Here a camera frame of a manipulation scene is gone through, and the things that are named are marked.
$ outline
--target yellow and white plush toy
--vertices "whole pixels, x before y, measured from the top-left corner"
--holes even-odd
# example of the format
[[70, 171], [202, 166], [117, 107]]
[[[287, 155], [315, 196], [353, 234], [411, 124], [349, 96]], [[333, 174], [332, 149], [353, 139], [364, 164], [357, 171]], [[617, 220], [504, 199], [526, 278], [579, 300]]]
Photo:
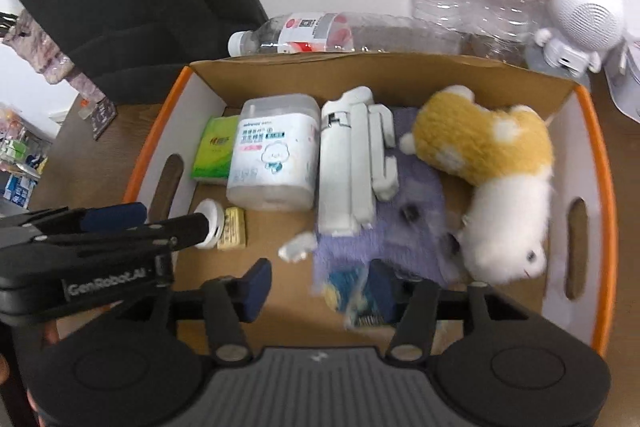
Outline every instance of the yellow and white plush toy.
[[544, 272], [554, 158], [535, 111], [491, 111], [450, 86], [425, 103], [400, 149], [476, 187], [458, 237], [472, 277], [502, 284]]

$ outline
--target gray ribbed surface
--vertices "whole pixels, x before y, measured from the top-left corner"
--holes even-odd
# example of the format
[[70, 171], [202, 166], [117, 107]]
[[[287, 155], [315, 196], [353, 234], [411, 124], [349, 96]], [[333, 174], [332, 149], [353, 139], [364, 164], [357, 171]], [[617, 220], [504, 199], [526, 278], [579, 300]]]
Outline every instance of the gray ribbed surface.
[[266, 349], [243, 369], [214, 375], [167, 427], [469, 427], [418, 371], [372, 348]]

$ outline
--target white speaker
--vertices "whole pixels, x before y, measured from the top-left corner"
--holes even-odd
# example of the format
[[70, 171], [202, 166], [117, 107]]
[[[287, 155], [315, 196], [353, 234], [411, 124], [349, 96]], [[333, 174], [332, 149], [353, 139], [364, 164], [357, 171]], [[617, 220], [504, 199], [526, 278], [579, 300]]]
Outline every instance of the white speaker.
[[600, 53], [615, 46], [625, 28], [622, 0], [550, 0], [553, 28], [536, 32], [547, 64], [582, 76], [587, 68], [600, 71]]

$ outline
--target yellow fur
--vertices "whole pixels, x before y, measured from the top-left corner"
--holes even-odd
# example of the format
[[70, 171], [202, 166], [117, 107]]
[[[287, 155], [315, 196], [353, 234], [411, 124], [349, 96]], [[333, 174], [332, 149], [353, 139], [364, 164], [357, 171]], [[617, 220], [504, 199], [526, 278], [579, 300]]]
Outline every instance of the yellow fur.
[[[515, 130], [517, 136], [498, 142], [497, 126]], [[535, 112], [517, 107], [489, 111], [454, 92], [441, 91], [429, 99], [413, 135], [418, 158], [474, 186], [512, 174], [550, 172], [553, 164], [545, 122]], [[451, 156], [462, 161], [455, 165]]]

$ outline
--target white round lid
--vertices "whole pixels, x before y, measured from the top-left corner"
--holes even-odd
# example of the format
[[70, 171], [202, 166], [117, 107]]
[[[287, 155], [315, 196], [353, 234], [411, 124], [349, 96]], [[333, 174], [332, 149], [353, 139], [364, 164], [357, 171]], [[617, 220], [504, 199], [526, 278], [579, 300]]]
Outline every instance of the white round lid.
[[251, 31], [235, 32], [229, 37], [229, 42], [226, 45], [226, 48], [229, 51], [229, 55], [231, 55], [232, 57], [240, 57], [242, 55], [242, 37], [244, 37], [244, 35], [247, 33], [251, 33]]
[[225, 228], [225, 209], [215, 200], [202, 200], [194, 211], [194, 214], [203, 214], [209, 220], [209, 233], [202, 243], [196, 248], [213, 248], [218, 243], [222, 231]]

